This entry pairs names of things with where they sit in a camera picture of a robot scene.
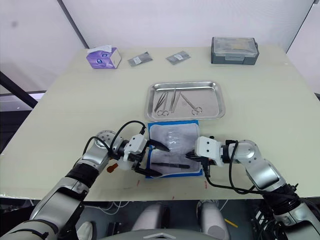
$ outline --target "plastic case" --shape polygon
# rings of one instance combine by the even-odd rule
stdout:
[[[212,38],[212,64],[254,65],[258,56],[258,44],[253,37]]]

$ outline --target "black pole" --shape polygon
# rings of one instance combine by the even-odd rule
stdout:
[[[11,81],[10,78],[2,73],[2,71],[0,71],[0,84],[12,94],[16,95],[27,105],[29,105],[31,108],[34,108],[37,105],[38,102],[32,96],[30,96],[21,87]]]
[[[75,33],[78,35],[80,41],[82,42],[83,46],[86,49],[89,49],[90,47],[88,46],[86,40],[84,39],[84,37],[82,36],[81,32],[79,31],[75,21],[72,19],[68,9],[66,8],[64,2],[62,0],[57,0],[57,2],[59,3],[62,11],[64,12],[66,18],[69,20],[69,23],[71,24],[71,26],[73,27],[73,30],[75,31]]]
[[[304,17],[304,19],[303,19],[303,21],[302,21],[302,23],[301,23],[301,25],[300,25],[300,27],[299,27],[299,29],[298,29],[298,31],[296,32],[296,34],[294,35],[294,38],[293,38],[293,40],[292,40],[292,42],[290,43],[290,45],[289,45],[289,47],[288,47],[288,49],[286,50],[286,54],[288,53],[288,51],[289,51],[289,49],[290,49],[290,47],[291,47],[291,45],[294,43],[294,41],[295,41],[295,39],[296,39],[296,37],[297,37],[297,35],[298,35],[298,33],[299,33],[299,31],[300,31],[300,29],[302,28],[302,25],[305,23],[305,21],[306,21],[306,19],[307,19],[307,17],[308,17],[308,15],[309,15],[309,13],[310,13],[310,11],[311,11],[311,9],[312,9],[312,7],[313,7],[313,5],[315,4],[315,1],[311,4],[311,6],[310,6],[310,8],[309,8],[309,10],[308,10],[308,12],[307,12],[307,14],[305,15],[305,17]]]

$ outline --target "white tabletop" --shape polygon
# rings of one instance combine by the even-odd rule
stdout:
[[[165,57],[186,51],[191,58],[171,65]],[[148,51],[153,61],[131,67],[127,59]],[[255,65],[215,65],[209,47],[120,49],[118,69],[92,69],[81,51],[22,124],[0,159],[0,195],[41,199],[72,168],[89,137],[144,117],[147,89],[154,83],[215,81],[225,115],[199,121],[200,133],[218,141],[249,139],[301,197],[320,196],[320,102],[285,53],[259,47]],[[140,126],[129,126],[131,137]],[[252,184],[235,164],[236,186]],[[227,185],[228,165],[212,167],[211,179]],[[209,186],[201,177],[145,179],[132,170],[104,171],[88,201],[243,199],[232,190]]]

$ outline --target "tissue box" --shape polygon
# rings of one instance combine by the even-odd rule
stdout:
[[[111,52],[94,51],[86,56],[89,64],[94,69],[116,69],[121,61],[121,56],[116,47]]]

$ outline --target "stainless steel tray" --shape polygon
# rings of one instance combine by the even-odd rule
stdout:
[[[168,82],[149,87],[145,117],[153,122],[219,119],[225,111],[221,88],[216,82]]]

